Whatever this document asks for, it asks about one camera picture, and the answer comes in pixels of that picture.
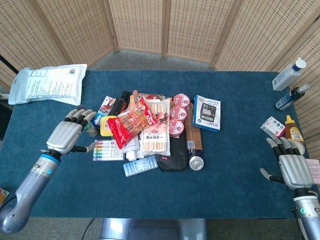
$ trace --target red snack bag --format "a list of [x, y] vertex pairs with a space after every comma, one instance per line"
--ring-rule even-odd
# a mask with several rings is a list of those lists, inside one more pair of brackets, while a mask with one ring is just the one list
[[157, 122], [143, 98], [120, 113], [117, 118], [109, 118], [107, 121], [119, 149], [122, 149], [142, 129]]

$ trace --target spray bottle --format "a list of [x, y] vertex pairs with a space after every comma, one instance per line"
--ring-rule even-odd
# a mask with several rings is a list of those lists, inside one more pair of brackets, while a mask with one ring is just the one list
[[304, 84], [302, 87], [295, 87], [275, 103], [275, 108], [279, 111], [285, 110], [286, 108], [294, 104], [295, 101], [302, 98], [309, 88], [309, 84]]
[[300, 57], [295, 61], [295, 64], [288, 65], [282, 72], [278, 74], [272, 80], [272, 88], [275, 91], [283, 91], [288, 87], [294, 80], [296, 80], [301, 75], [301, 69], [304, 69], [307, 63], [303, 61]]

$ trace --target snack package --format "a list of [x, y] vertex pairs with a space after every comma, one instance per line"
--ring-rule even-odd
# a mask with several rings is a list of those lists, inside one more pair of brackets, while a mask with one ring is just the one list
[[146, 100], [157, 123], [146, 127], [140, 134], [143, 155], [161, 154], [170, 156], [170, 99]]
[[92, 124], [95, 126], [96, 129], [100, 129], [101, 119], [109, 114], [113, 104], [115, 103], [116, 99], [110, 96], [106, 96], [103, 100], [99, 111], [96, 113]]
[[157, 122], [153, 118], [145, 100], [141, 98], [133, 106], [120, 113], [117, 118], [109, 118], [108, 126], [119, 149], [122, 149], [131, 139], [145, 127]]
[[146, 93], [136, 93], [133, 95], [134, 102], [136, 103], [141, 98], [144, 98], [145, 100], [159, 100], [163, 101], [166, 100], [167, 97], [161, 95], [161, 94], [146, 94]]

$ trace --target medicine box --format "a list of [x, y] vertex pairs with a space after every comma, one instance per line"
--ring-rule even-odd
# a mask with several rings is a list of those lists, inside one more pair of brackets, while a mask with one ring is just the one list
[[276, 136], [279, 138], [285, 132], [286, 127], [273, 116], [271, 116], [262, 124], [260, 129], [262, 129], [270, 137]]
[[214, 132], [220, 131], [221, 102], [196, 95], [192, 125]]

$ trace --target woven room divider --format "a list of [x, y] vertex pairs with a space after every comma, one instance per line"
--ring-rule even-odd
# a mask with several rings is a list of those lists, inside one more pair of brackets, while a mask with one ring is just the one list
[[[295, 107], [320, 158], [319, 15], [320, 0], [3, 0], [0, 54], [18, 70], [92, 65], [118, 49], [220, 71], [279, 71], [302, 57], [307, 68], [291, 87], [311, 85]], [[4, 64], [0, 73], [9, 88], [15, 74]]]

